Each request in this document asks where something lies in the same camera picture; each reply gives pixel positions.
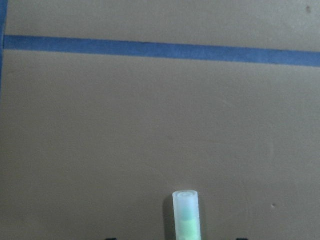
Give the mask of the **green highlighter pen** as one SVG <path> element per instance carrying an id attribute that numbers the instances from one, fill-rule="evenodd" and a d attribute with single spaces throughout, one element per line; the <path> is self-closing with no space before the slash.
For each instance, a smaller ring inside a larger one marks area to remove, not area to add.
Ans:
<path id="1" fill-rule="evenodd" d="M 199 196 L 194 190 L 172 194 L 175 237 L 177 240 L 201 240 Z"/>

